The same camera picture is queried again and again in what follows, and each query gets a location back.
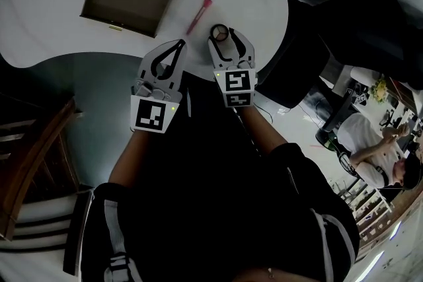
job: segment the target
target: white t-shirt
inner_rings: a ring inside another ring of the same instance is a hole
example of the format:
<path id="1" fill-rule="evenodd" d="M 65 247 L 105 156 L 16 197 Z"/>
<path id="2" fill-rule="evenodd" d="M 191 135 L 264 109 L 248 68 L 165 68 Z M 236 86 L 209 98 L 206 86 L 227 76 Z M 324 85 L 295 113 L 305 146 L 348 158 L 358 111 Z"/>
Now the white t-shirt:
<path id="1" fill-rule="evenodd" d="M 382 141 L 382 138 L 372 128 L 368 119 L 360 113 L 355 113 L 340 126 L 338 141 L 354 154 L 362 149 L 375 146 Z M 356 172 L 369 186 L 383 188 L 385 186 L 383 176 L 377 171 L 376 167 L 380 167 L 385 171 L 386 175 L 388 175 L 389 185 L 392 185 L 394 184 L 394 164 L 404 157 L 404 153 L 399 148 L 398 143 L 394 143 L 388 151 L 373 155 L 366 161 L 361 162 L 356 168 Z"/>

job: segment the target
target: desk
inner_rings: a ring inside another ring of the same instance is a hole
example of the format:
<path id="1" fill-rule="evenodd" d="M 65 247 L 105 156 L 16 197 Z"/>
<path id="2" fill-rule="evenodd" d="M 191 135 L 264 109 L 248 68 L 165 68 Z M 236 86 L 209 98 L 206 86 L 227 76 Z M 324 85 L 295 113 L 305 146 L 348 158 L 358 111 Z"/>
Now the desk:
<path id="1" fill-rule="evenodd" d="M 243 33 L 253 44 L 257 71 L 274 56 L 288 24 L 288 0 L 213 0 L 189 37 L 185 32 L 203 0 L 172 0 L 156 38 L 81 18 L 84 0 L 0 0 L 0 52 L 15 67 L 77 52 L 108 52 L 143 57 L 176 39 L 188 44 L 186 71 L 213 79 L 207 38 L 215 23 Z"/>

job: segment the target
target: man in white shirt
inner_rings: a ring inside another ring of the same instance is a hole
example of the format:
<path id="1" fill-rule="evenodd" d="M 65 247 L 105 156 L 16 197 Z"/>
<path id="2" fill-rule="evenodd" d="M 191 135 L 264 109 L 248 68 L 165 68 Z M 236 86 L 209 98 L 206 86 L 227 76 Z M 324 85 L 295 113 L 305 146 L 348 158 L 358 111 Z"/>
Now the man in white shirt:
<path id="1" fill-rule="evenodd" d="M 421 179 L 421 162 L 415 155 L 405 159 L 397 139 L 410 133 L 408 125 L 386 127 L 383 138 L 360 113 L 351 115 L 338 131 L 338 141 L 351 152 L 350 162 L 371 187 L 384 188 L 399 183 L 413 189 Z"/>

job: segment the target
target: fluorescent light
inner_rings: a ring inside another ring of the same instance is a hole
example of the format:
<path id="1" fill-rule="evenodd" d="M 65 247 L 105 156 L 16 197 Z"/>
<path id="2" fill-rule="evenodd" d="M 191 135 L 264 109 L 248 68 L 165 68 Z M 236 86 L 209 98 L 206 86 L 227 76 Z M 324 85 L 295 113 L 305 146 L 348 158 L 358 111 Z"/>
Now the fluorescent light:
<path id="1" fill-rule="evenodd" d="M 399 226 L 401 226 L 401 221 L 399 221 L 399 223 L 395 226 L 395 229 L 392 232 L 391 237 L 389 238 L 389 240 L 392 240 L 392 238 L 396 235 L 396 233 L 397 233 L 397 231 L 399 229 Z"/>
<path id="2" fill-rule="evenodd" d="M 384 252 L 380 253 L 375 257 L 375 259 L 369 264 L 369 266 L 363 271 L 363 273 L 360 275 L 359 278 L 356 279 L 356 282 L 361 282 L 364 280 L 364 278 L 368 275 L 368 273 L 371 271 L 371 269 L 375 266 L 377 261 L 379 261 L 379 258 L 383 255 Z"/>

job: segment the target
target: round object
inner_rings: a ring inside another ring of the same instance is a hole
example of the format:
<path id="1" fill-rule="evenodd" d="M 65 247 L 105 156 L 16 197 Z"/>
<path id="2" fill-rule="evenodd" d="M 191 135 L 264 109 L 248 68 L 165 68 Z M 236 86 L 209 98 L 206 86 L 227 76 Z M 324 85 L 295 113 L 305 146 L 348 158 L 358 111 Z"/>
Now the round object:
<path id="1" fill-rule="evenodd" d="M 217 42 L 222 42 L 229 36 L 229 29 L 225 25 L 214 25 L 210 30 L 210 36 Z"/>
<path id="2" fill-rule="evenodd" d="M 84 1 L 0 0 L 3 58 L 22 68 L 81 52 L 144 57 L 156 47 L 184 36 L 203 0 L 172 0 L 155 38 L 125 28 L 121 32 L 111 30 L 108 24 L 80 17 Z M 288 25 L 288 0 L 213 0 L 193 34 L 184 37 L 189 50 L 184 70 L 209 81 L 214 81 L 214 67 L 206 38 L 218 22 L 247 37 L 254 46 L 259 71 L 282 43 Z"/>

